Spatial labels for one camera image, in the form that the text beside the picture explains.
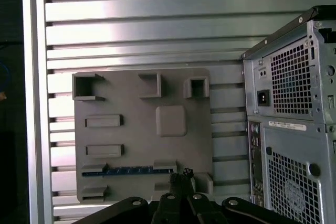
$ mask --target fan grille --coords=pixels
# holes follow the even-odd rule
[[[308,49],[303,45],[271,58],[276,113],[309,114],[312,108]]]
[[[318,185],[307,178],[305,164],[273,153],[269,179],[276,212],[303,224],[320,224]]]

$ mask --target blue cable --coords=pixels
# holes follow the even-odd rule
[[[10,82],[11,72],[9,71],[8,67],[5,64],[3,64],[1,61],[0,61],[0,66],[3,67],[5,71],[7,72],[7,78],[5,79],[5,82],[3,84],[0,83],[0,92],[2,92],[5,90],[5,88]]]

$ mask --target dark background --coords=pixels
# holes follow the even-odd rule
[[[11,72],[0,102],[0,223],[29,223],[22,0],[0,0],[0,62]]]

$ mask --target blue circuit board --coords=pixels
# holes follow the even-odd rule
[[[153,166],[117,167],[107,168],[102,172],[82,173],[83,177],[96,176],[119,176],[119,175],[151,175],[151,174],[170,174],[173,169],[153,169]]]

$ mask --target aluminum slatted wall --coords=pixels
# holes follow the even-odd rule
[[[48,204],[54,206],[53,220],[69,224],[104,207],[79,205],[76,199],[72,73],[207,68],[211,74],[216,200],[232,195],[248,199],[239,55],[312,5],[334,1],[45,0],[49,128],[42,136],[42,156],[47,160],[43,165],[45,191],[51,171],[52,197],[45,194],[44,204],[45,209]]]

